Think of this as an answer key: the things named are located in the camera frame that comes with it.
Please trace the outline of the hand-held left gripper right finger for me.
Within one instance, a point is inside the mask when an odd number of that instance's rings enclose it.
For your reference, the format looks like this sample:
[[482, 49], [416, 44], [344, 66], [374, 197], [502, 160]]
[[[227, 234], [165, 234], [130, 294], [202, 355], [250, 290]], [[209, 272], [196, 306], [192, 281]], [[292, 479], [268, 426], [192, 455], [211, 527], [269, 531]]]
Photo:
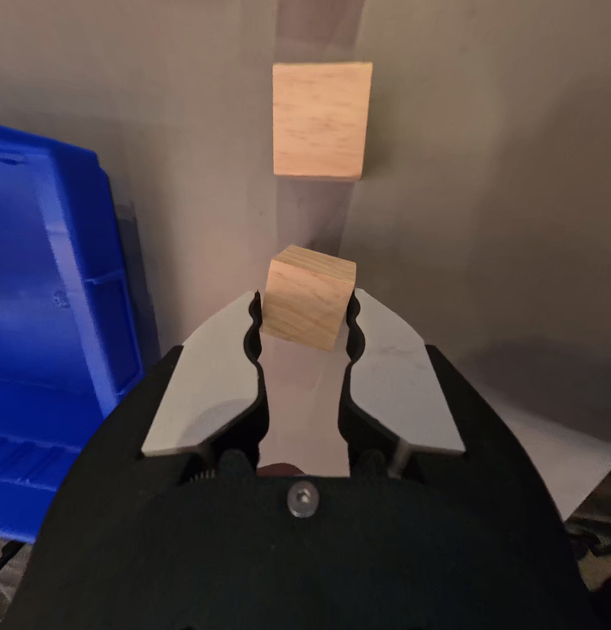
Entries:
[[339, 399], [338, 429], [349, 470], [379, 452], [403, 476], [416, 453], [460, 456], [464, 441], [421, 336], [404, 319], [356, 288], [346, 312], [349, 362]]

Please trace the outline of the blue plastic bin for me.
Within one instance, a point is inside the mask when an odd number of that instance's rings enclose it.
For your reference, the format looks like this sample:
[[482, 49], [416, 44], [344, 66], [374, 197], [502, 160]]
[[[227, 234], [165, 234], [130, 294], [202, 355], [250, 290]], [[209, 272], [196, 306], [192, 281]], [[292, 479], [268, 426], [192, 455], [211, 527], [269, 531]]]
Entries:
[[143, 376], [97, 155], [0, 125], [0, 538], [35, 542], [81, 450]]

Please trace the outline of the wooden cube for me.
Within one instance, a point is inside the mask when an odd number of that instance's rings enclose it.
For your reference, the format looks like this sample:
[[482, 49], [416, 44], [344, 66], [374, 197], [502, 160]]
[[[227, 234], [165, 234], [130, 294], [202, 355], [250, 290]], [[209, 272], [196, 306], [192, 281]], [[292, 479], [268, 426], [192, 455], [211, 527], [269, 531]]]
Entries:
[[290, 245], [270, 263], [262, 332], [333, 351], [357, 280], [357, 264]]
[[362, 177], [372, 73], [371, 62], [273, 65], [274, 175]]

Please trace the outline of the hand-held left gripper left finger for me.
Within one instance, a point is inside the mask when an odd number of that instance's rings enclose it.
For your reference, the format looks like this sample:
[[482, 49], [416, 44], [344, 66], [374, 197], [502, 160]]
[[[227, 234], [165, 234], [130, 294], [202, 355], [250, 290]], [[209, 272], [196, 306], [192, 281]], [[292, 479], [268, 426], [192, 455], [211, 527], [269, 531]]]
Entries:
[[207, 319], [183, 342], [142, 445], [142, 455], [196, 453], [206, 470], [226, 452], [256, 472], [270, 427], [262, 352], [261, 295], [250, 291]]

